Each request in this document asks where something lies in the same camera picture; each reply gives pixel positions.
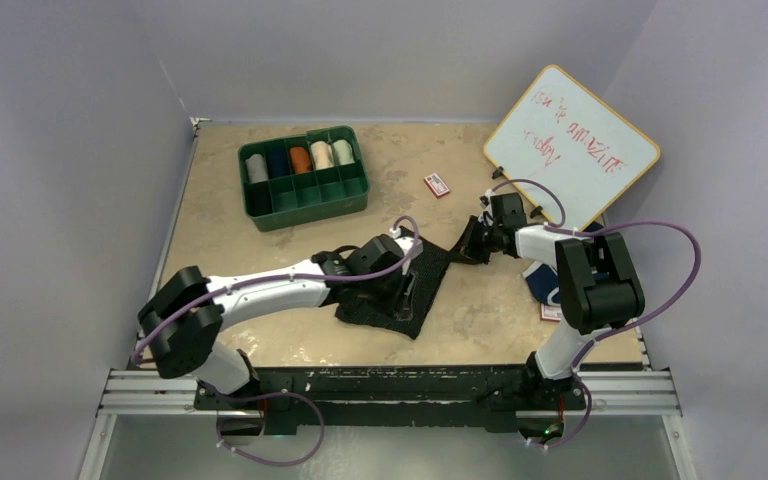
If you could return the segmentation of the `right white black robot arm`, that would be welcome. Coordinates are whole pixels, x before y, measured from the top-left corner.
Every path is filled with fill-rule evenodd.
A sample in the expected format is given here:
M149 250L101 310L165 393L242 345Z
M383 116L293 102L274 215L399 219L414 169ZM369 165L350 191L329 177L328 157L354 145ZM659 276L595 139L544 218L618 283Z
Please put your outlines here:
M644 310L642 286L623 236L577 238L527 222L522 198L487 193L448 252L453 263L487 264L494 253L529 259L558 275L563 320L525 364L521 392L544 407L572 389L577 355L597 336L624 327Z

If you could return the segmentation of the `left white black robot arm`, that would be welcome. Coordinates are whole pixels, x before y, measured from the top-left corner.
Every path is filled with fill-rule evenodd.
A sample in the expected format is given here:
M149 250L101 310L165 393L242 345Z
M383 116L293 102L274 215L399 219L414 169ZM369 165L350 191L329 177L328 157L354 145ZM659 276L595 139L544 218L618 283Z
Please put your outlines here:
M293 309L368 304L389 316L407 308L415 276L409 267L422 241L393 228L356 249L321 251L289 267L242 276L205 276L186 267L141 309L145 334L132 357L148 351L158 374L192 374L232 408L252 405L259 380L248 356L219 334L247 320Z

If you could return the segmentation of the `black striped underwear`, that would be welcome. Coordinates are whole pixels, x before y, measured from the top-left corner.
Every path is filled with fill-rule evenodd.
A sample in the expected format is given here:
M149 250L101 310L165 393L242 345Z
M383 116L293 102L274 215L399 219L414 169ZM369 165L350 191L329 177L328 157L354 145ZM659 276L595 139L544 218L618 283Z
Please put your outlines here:
M449 268L448 253L421 237L422 252L408 272L391 275L383 299L355 296L341 302L335 317L341 322L385 329L416 340Z

